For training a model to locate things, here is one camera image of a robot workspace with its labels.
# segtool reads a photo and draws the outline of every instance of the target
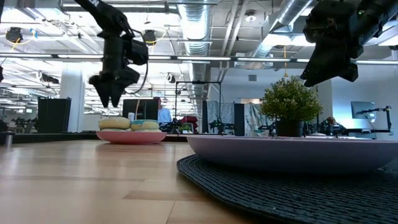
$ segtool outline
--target black placemat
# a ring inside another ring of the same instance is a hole
[[[398,223],[398,161],[366,175],[244,172],[193,155],[178,170],[223,202],[298,223]]]

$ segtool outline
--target man in blue shirt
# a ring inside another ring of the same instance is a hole
[[[172,122],[172,116],[170,114],[169,109],[164,108],[162,106],[162,100],[159,97],[155,97],[154,99],[157,99],[157,101],[159,102],[158,105],[158,112],[157,112],[157,121],[159,123],[169,123]]]

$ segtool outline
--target pink bowl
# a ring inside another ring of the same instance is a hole
[[[150,133],[134,131],[97,131],[97,136],[114,144],[149,144],[160,142],[167,133]]]

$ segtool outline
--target large shallow bowl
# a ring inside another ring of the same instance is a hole
[[[355,174],[398,157],[398,142],[368,139],[187,136],[202,158],[256,171]]]
[[[97,131],[97,136],[113,144],[150,144],[160,142],[167,133],[134,132],[134,131]]]

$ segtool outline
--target wooden table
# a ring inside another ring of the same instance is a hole
[[[187,143],[167,142],[2,147],[1,224],[258,223],[178,174],[175,163],[190,154]]]

